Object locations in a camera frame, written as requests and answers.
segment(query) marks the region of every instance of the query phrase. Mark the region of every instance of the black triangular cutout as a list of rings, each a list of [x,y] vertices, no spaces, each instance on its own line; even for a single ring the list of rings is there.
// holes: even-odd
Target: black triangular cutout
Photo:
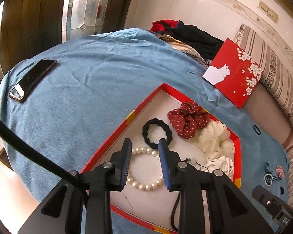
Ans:
[[[227,186],[224,186],[231,216],[233,218],[247,214],[248,210],[238,199],[234,192]]]
[[[62,210],[63,201],[67,191],[67,186],[61,186],[41,209],[43,215],[59,218]]]

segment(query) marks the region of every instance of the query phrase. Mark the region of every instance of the pearl bracelet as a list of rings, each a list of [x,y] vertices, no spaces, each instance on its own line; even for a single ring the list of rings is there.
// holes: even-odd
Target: pearl bracelet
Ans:
[[[135,148],[131,150],[132,155],[139,154],[139,153],[148,153],[154,156],[157,160],[160,159],[160,156],[156,150],[152,150],[150,148]],[[146,190],[151,191],[152,189],[156,189],[158,186],[163,184],[163,176],[159,176],[159,178],[152,184],[142,184],[138,181],[135,181],[133,177],[130,177],[130,174],[128,173],[127,183],[132,185],[134,188],[138,188],[139,190]]]

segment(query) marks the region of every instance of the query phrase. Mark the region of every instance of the white cat illustration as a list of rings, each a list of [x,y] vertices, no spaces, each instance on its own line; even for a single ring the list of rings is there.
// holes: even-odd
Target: white cat illustration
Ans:
[[[221,68],[209,66],[204,73],[203,78],[209,81],[212,85],[215,85],[219,82],[222,82],[228,75],[230,75],[230,69],[225,64]]]

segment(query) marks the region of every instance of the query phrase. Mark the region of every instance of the pile of clothes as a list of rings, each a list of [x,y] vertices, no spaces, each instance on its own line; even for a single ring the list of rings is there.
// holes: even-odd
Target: pile of clothes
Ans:
[[[224,43],[196,26],[185,25],[182,21],[156,21],[150,31],[204,67],[208,67]]]

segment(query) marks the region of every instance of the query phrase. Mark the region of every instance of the black smartphone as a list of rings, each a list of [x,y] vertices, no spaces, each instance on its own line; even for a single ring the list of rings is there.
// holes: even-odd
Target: black smartphone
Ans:
[[[35,85],[42,77],[56,65],[56,60],[40,60],[10,91],[9,96],[17,101],[24,102]]]

